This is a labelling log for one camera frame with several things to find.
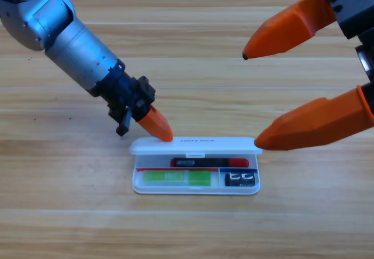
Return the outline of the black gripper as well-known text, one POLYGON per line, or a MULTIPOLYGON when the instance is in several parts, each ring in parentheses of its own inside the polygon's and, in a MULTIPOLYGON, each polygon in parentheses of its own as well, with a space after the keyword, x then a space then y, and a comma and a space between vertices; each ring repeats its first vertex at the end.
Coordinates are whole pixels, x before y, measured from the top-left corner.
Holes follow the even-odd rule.
POLYGON ((243 59, 285 53, 336 20, 347 39, 357 37, 361 42, 355 50, 370 80, 362 90, 373 110, 373 0, 299 0, 255 31, 244 47, 243 59))
POLYGON ((167 119, 152 106, 155 89, 147 77, 134 78, 125 72, 125 64, 117 60, 108 74, 90 90, 94 97, 102 97, 108 104, 108 115, 118 123, 116 133, 124 136, 134 119, 152 137, 172 141, 173 132, 167 119))

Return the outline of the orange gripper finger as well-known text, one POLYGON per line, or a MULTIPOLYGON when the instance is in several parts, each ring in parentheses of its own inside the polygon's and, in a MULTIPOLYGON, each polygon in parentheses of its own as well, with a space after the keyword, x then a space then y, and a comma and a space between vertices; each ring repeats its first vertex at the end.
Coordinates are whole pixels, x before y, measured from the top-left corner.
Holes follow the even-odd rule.
POLYGON ((323 146, 372 127, 373 85, 358 85, 283 114, 255 139, 255 145, 272 151, 323 146))

